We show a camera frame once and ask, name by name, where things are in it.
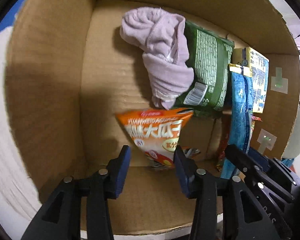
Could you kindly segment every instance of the blue package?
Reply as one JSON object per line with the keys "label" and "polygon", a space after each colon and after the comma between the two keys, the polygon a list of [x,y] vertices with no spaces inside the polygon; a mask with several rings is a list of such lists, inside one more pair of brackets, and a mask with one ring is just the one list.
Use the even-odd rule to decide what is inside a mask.
{"label": "blue package", "polygon": [[[232,118],[228,144],[235,144],[247,153],[250,144],[250,129],[253,108],[252,78],[231,72]],[[235,175],[236,167],[225,158],[221,178]]]}

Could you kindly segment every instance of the pink cloth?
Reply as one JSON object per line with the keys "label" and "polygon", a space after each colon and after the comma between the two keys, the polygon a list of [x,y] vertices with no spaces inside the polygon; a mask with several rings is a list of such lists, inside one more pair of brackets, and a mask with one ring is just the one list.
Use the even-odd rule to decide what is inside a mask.
{"label": "pink cloth", "polygon": [[189,51],[184,29],[183,16],[161,8],[133,9],[122,18],[121,37],[144,51],[143,62],[156,107],[170,109],[194,80],[193,68],[185,64]]}

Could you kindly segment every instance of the yellow oval label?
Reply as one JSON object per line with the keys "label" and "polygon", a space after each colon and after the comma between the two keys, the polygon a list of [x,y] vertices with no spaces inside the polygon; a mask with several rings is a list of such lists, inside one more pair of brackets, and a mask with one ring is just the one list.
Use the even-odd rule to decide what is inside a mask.
{"label": "yellow oval label", "polygon": [[179,137],[167,139],[162,143],[162,147],[169,152],[174,152],[177,147],[178,140],[179,140]]}

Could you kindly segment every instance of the yellow and white carton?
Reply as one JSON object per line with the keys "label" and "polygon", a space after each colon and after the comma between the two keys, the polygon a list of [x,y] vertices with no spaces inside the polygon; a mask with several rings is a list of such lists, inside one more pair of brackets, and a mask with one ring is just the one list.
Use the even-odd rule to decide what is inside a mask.
{"label": "yellow and white carton", "polygon": [[269,60],[253,48],[247,47],[233,50],[232,63],[252,70],[253,112],[262,113],[268,87]]}

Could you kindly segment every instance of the orange snack bag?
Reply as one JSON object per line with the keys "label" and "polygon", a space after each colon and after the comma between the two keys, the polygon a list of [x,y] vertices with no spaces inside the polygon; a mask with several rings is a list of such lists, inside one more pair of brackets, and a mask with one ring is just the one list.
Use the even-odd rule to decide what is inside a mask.
{"label": "orange snack bag", "polygon": [[190,108],[148,109],[117,114],[135,145],[151,159],[173,167],[181,128],[193,115]]}

